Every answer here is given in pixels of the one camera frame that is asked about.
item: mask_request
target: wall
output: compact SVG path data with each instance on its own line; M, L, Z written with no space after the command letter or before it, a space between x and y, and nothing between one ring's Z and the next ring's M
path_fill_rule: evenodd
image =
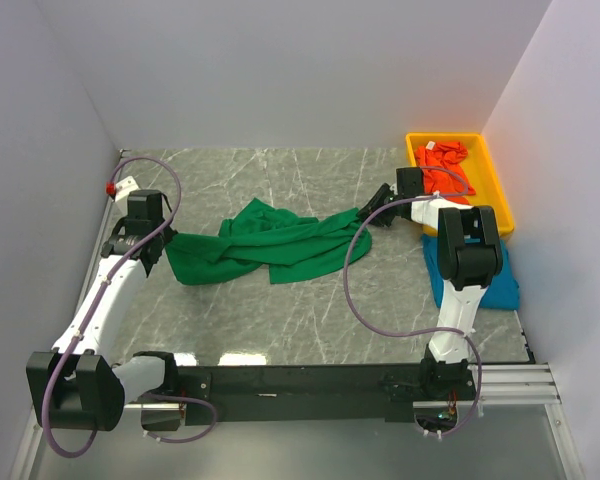
M479 131L550 0L37 0L115 143Z
M31 398L29 354L73 314L116 159L34 2L0 1L0 478Z
M600 0L554 0L484 130L511 203L520 315L600 478Z

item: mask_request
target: blue cloth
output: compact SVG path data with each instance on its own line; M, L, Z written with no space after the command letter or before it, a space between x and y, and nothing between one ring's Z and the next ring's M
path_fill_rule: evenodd
M513 278L511 265L509 264L509 252L504 246L504 242L500 240L502 247L502 272L493 277L491 286L487 289L480 307L482 308L497 308L501 310L517 310L520 306L520 293L518 292L518 282ZM431 289L433 290L433 298L436 305L440 308L442 304L443 281L438 269L438 239L428 235L422 236L422 250L424 252L424 261L429 269L429 277L431 278Z

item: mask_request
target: clothing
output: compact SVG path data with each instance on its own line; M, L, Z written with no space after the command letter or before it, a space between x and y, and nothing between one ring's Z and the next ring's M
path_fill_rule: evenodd
M462 167L459 165L467 158L468 151L460 142L437 142L433 149L418 147L415 157L419 166L441 167L458 174L469 185L469 195L475 195L476 191L469 183ZM464 185L453 175L438 170L423 169L425 193L460 193L464 191ZM464 197L453 197L448 200L468 205Z
M349 243L362 223L357 208L319 221L273 208L254 198L217 237L178 233L166 251L176 279L185 285L226 282L269 265L271 283L310 280L344 266ZM371 249L365 230L352 262Z
M520 293L518 291L518 282L511 271L509 263L509 252L500 240L502 248L502 271L493 277L491 285L485 292L480 307L496 308L501 310L517 310L520 307ZM429 270L431 278L431 289L433 290L433 298L436 305L440 307L442 304L443 280L438 269L438 238L428 235L422 236L422 250L424 253L424 261Z

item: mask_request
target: gray marble table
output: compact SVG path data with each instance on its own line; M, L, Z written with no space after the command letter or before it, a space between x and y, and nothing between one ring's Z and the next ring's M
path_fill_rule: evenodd
M185 149L132 151L169 162L182 182L175 228L215 235L253 197L299 215L328 215L364 205L406 164L401 149ZM173 197L173 181L149 162L129 165L145 188ZM109 218L108 230L117 214ZM372 227L371 252L352 266L359 310L374 324L410 331L436 325L422 256L421 229L397 219ZM484 361L527 361L515 312L480 310L473 338ZM391 339L360 325L349 311L342 273L270 285L266 267L228 283L179 284L163 256L124 319L110 361L140 350L195 356L199 365L418 362L427 337Z

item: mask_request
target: green garment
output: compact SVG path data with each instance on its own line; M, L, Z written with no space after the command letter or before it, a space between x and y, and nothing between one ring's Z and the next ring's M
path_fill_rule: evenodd
M269 265L271 283L300 282L335 272L360 227L357 208L323 221L298 217L254 198L233 220L222 221L217 237L178 233L167 245L176 279L185 285L227 282ZM365 230L353 250L355 262L371 249Z

